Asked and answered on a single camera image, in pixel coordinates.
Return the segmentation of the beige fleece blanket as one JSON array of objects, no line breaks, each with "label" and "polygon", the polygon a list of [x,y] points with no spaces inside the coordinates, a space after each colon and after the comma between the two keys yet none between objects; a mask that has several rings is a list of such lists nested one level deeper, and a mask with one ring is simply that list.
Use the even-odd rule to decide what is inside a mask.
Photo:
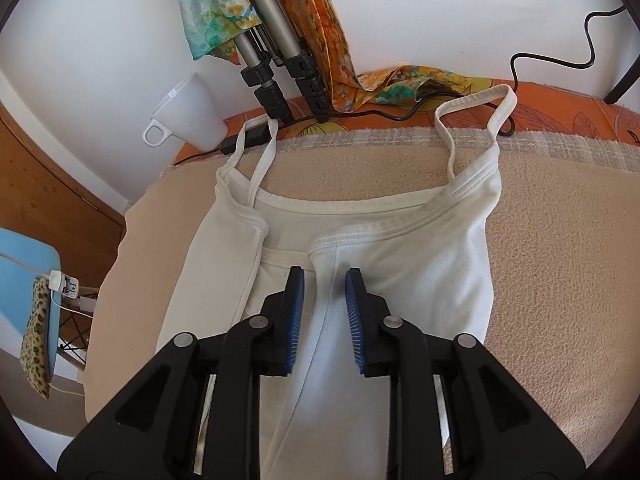
[{"label": "beige fleece blanket", "polygon": [[[126,215],[101,285],[84,375],[95,415],[153,355],[220,156],[168,170]],[[639,394],[639,178],[503,150],[487,223],[488,349],[594,460]]]}]

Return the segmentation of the white ceramic mug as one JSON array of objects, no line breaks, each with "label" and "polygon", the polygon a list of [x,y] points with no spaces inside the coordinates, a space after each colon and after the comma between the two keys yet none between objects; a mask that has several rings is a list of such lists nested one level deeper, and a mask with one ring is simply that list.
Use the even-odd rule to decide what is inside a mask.
[{"label": "white ceramic mug", "polygon": [[216,109],[212,92],[198,74],[192,74],[172,88],[152,110],[142,141],[149,148],[159,148],[174,136],[200,152],[208,152],[221,144],[227,133],[228,127]]}]

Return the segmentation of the orange patterned bedsheet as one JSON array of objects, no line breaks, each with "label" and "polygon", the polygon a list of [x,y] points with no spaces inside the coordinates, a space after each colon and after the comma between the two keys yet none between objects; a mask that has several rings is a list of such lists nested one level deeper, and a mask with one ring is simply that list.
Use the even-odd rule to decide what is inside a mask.
[{"label": "orange patterned bedsheet", "polygon": [[[293,127],[283,128],[278,135],[279,140],[295,138],[303,134],[337,132],[357,129],[387,129],[408,127],[433,127],[435,107],[441,100],[428,102],[406,122],[393,122],[378,115],[355,117],[348,114],[346,118],[334,118],[327,127],[311,127],[312,120],[301,122]],[[308,112],[302,98],[288,100],[294,118],[301,118]],[[394,106],[366,104],[362,110],[379,110],[391,115],[402,115],[405,110]],[[262,108],[254,108],[224,119],[228,127],[228,136],[239,132],[247,119],[257,117]],[[445,116],[444,124],[452,128],[482,128],[486,124],[491,110],[487,106],[479,106],[470,110],[462,110]],[[576,134],[588,139],[617,141],[631,145],[639,145],[639,113],[627,107],[608,105],[605,102],[582,96],[581,94],[563,91],[551,87],[526,82],[518,89],[518,107],[514,110],[513,119],[515,133],[529,131],[557,132]],[[183,159],[199,159],[201,153],[191,144],[183,144],[174,162],[180,164]]]}]

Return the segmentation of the grey folded tripod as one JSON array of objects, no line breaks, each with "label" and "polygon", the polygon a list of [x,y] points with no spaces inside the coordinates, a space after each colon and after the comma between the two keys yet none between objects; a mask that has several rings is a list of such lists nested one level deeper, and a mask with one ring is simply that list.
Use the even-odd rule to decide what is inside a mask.
[{"label": "grey folded tripod", "polygon": [[291,125],[294,118],[290,106],[272,70],[274,66],[284,67],[304,97],[311,116],[318,122],[326,122],[330,102],[316,59],[299,37],[280,0],[250,0],[250,3],[262,22],[233,39],[245,63],[241,70],[244,82],[254,90],[270,118]]}]

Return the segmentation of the leopard print cloth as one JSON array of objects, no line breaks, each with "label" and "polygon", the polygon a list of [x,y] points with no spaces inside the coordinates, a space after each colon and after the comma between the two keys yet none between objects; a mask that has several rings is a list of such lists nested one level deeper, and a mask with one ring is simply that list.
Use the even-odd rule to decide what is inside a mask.
[{"label": "leopard print cloth", "polygon": [[49,283],[40,276],[32,285],[32,310],[21,343],[20,364],[29,385],[44,400],[49,399],[51,381],[48,361],[49,310]]}]

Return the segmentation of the blue chair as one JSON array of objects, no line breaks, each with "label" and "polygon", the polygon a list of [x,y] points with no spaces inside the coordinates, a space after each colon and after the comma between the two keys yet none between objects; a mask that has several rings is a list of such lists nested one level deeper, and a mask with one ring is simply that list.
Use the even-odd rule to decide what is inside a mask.
[{"label": "blue chair", "polygon": [[60,256],[54,247],[1,229],[1,314],[20,336],[24,335],[32,312],[35,279],[60,269]]}]

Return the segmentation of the wooden door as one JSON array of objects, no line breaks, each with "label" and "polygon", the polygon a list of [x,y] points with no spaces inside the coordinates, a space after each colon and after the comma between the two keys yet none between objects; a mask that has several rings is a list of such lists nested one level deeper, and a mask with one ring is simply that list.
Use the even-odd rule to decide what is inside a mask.
[{"label": "wooden door", "polygon": [[1,110],[1,225],[53,246],[62,270],[99,287],[125,234],[122,214],[58,166]]}]

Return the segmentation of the colourful orange scarf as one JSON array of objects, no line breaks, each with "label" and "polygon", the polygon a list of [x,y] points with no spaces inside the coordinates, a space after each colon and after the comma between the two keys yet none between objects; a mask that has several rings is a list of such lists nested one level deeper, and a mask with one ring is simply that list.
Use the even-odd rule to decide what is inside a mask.
[{"label": "colourful orange scarf", "polygon": [[[233,39],[265,20],[250,0],[178,0],[184,36],[195,61],[213,55],[238,65]],[[331,0],[280,0],[295,28],[309,44],[329,84],[332,104],[353,112],[366,103],[408,107],[428,90],[468,94],[488,86],[483,78],[465,77],[439,68],[403,65],[358,75],[352,65],[340,20]]]}]

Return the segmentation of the white checked bedspread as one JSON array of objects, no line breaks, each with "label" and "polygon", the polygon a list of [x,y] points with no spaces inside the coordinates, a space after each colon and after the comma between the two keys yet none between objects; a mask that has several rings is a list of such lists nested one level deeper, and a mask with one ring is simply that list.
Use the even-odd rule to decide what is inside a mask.
[{"label": "white checked bedspread", "polygon": [[[526,132],[497,140],[500,154],[536,155],[583,162],[591,166],[638,174],[639,148],[615,141],[554,132]],[[420,164],[440,176],[447,168],[449,148],[433,128],[361,129],[286,139],[277,144],[278,164],[380,174],[403,164]]]}]

